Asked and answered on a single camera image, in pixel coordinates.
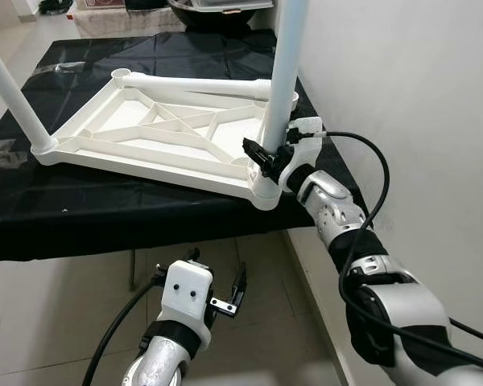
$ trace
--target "black plastic sheet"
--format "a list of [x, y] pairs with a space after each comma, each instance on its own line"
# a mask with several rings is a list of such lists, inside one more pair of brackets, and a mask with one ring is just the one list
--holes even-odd
[[[254, 31], [241, 39], [162, 33], [59, 41], [39, 62], [23, 92], [53, 133], [116, 68], [159, 76], [271, 78], [275, 43], [271, 31]], [[300, 101], [292, 118], [315, 116], [300, 84], [297, 91]], [[9, 112], [0, 121], [0, 141], [10, 144], [8, 152], [27, 155], [16, 167], [0, 166], [0, 260], [151, 248], [313, 224], [289, 195], [273, 211], [259, 211], [244, 199], [207, 191], [68, 164], [41, 166]], [[363, 204], [336, 147], [329, 140], [324, 144], [317, 166]]]

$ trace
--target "table leg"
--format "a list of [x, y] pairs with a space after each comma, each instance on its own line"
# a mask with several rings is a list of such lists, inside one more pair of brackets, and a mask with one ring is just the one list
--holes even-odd
[[129, 265], [129, 291], [136, 289], [136, 283], [134, 282], [136, 275], [136, 249], [130, 250], [130, 265]]

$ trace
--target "white cylinder leg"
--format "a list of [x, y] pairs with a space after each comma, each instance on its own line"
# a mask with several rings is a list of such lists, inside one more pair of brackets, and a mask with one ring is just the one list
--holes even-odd
[[[299, 72], [300, 47], [306, 26], [308, 5], [309, 0], [283, 1], [270, 100], [261, 141], [265, 150], [271, 153], [275, 153], [285, 142]], [[279, 187], [270, 179], [264, 178], [261, 173], [253, 182], [253, 190], [262, 198], [277, 196], [279, 199]]]
[[46, 153], [57, 145], [57, 141], [48, 135], [1, 59], [0, 95], [31, 142], [34, 154]]

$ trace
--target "white object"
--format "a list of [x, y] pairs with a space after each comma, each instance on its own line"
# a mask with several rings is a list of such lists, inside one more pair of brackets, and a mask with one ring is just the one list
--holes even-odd
[[274, 6], [272, 0], [192, 0], [198, 12], [234, 12], [240, 10], [258, 10]]
[[[279, 22], [279, 38], [275, 52], [274, 71], [270, 103], [264, 123], [261, 146], [275, 153], [284, 144], [290, 112], [291, 95], [295, 90], [299, 72], [300, 44], [308, 13], [309, 0], [286, 0]], [[253, 191], [257, 197], [266, 199], [278, 194], [277, 187], [270, 179], [258, 173]]]
[[158, 321], [174, 320], [191, 328], [200, 338], [200, 350], [208, 348], [211, 332], [204, 324], [209, 286], [213, 275], [186, 261], [176, 261], [167, 273]]
[[233, 95], [251, 99], [268, 100], [270, 97], [270, 80], [220, 80], [194, 78], [167, 78], [148, 76], [141, 72], [131, 72], [127, 68], [119, 68], [111, 73], [119, 88], [126, 86], [136, 88], [170, 87], [175, 91], [203, 92], [208, 94]]
[[1, 59], [0, 95], [31, 142], [34, 155], [45, 154], [56, 147], [57, 141], [48, 135]]
[[[291, 6], [284, 8], [286, 25], [281, 26], [284, 39], [286, 29], [303, 27], [293, 13], [299, 18], [305, 14], [303, 0], [301, 6], [297, 0], [285, 4], [289, 2]], [[294, 63], [301, 31], [289, 36], [290, 46], [279, 40], [276, 58], [283, 63], [275, 64], [270, 84], [270, 95], [277, 102], [285, 101], [286, 108], [274, 103], [267, 111], [265, 101], [256, 101], [265, 99], [267, 81], [168, 80], [121, 70], [49, 136], [1, 60], [0, 93], [31, 141], [32, 153], [44, 165], [94, 167], [241, 197], [261, 210], [271, 210], [279, 203], [281, 190], [261, 176], [244, 153], [242, 141], [249, 138], [271, 149], [284, 143], [287, 124], [272, 122], [287, 123], [298, 99]], [[226, 95], [239, 93], [244, 96]]]
[[[309, 117], [296, 119], [290, 122], [288, 127], [290, 129], [297, 128], [300, 133], [322, 133], [322, 118]], [[303, 138], [299, 143], [292, 146], [294, 150], [293, 157], [279, 176], [279, 187], [286, 192], [291, 191], [287, 186], [288, 178], [299, 166], [306, 163], [315, 166], [316, 159], [322, 150], [322, 138]]]

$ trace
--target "black cable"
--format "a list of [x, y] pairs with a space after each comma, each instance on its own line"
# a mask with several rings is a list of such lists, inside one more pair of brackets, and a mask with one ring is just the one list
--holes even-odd
[[453, 319], [453, 318], [450, 318], [449, 321], [451, 322], [451, 324], [462, 330], [462, 331], [465, 331], [467, 334], [470, 334], [470, 335], [474, 335], [476, 338], [479, 338], [481, 340], [483, 340], [483, 333], [478, 331], [478, 330], [474, 330], [472, 327], [469, 327], [465, 324], [463, 324], [462, 322], [458, 322], [457, 320]]
[[388, 163], [386, 162], [385, 156], [383, 153], [379, 150], [379, 148], [374, 145], [369, 139], [362, 137], [361, 135], [355, 134], [355, 133], [345, 133], [345, 132], [327, 132], [325, 134], [327, 137], [346, 137], [346, 138], [352, 138], [356, 139], [359, 142], [362, 142], [366, 144], [379, 158], [379, 161], [381, 162], [382, 169], [383, 169], [383, 174], [384, 174], [384, 182], [383, 182], [383, 188], [382, 192], [379, 196], [379, 200], [376, 203], [376, 206], [372, 210], [372, 212], [369, 214], [365, 222], [361, 225], [361, 228], [358, 230], [356, 236], [354, 237], [353, 245], [351, 246], [351, 249], [349, 250], [349, 255], [347, 258], [347, 261], [344, 264], [344, 268], [341, 270], [339, 281], [338, 281], [338, 290], [340, 292], [340, 296], [345, 302], [345, 304], [353, 309], [355, 312], [357, 312], [360, 316], [366, 318], [367, 320], [371, 321], [374, 325], [379, 326], [387, 331], [390, 331], [394, 333], [395, 335], [399, 335], [403, 338], [409, 338], [411, 340], [416, 341], [417, 343], [421, 343], [425, 346], [431, 347], [437, 351], [441, 351], [447, 355], [462, 359], [470, 364], [475, 364], [481, 368], [483, 368], [483, 359], [479, 358], [475, 355], [469, 354], [465, 351], [458, 350], [457, 348], [450, 347], [443, 345], [439, 342], [436, 342], [435, 340], [431, 340], [428, 338], [425, 338], [421, 335], [414, 334], [410, 331], [403, 330], [402, 328], [396, 327], [392, 325], [389, 322], [385, 322], [381, 320], [380, 318], [375, 317], [373, 314], [367, 312], [363, 308], [361, 308], [356, 302], [353, 301], [353, 299], [346, 293], [346, 280], [347, 276], [350, 270], [350, 266], [353, 263], [354, 259], [354, 249], [356, 247], [356, 244], [358, 240], [361, 238], [361, 235], [363, 232], [369, 227], [369, 225], [372, 223], [376, 215], [379, 213], [379, 211], [382, 208], [382, 205], [385, 203], [386, 196], [388, 195], [388, 190], [390, 188], [390, 169], [388, 167]]
[[102, 354], [104, 353], [105, 348], [107, 347], [107, 344], [113, 337], [114, 333], [122, 324], [123, 319], [129, 314], [129, 312], [134, 308], [136, 303], [143, 297], [147, 292], [157, 285], [155, 278], [153, 277], [150, 282], [145, 284], [143, 288], [141, 288], [132, 299], [129, 300], [129, 302], [126, 304], [125, 307], [123, 307], [123, 310], [120, 311], [118, 316], [113, 320], [111, 323], [111, 326], [107, 329], [105, 332], [104, 336], [102, 337], [102, 340], [97, 346], [97, 349], [95, 350], [95, 353], [93, 354], [93, 357], [91, 359], [91, 362], [89, 363], [88, 370], [86, 371], [86, 375], [84, 377], [84, 380], [82, 381], [82, 386], [90, 386], [91, 382], [93, 381], [93, 376], [95, 375], [95, 371], [97, 370], [98, 363], [100, 362], [100, 359], [102, 357]]

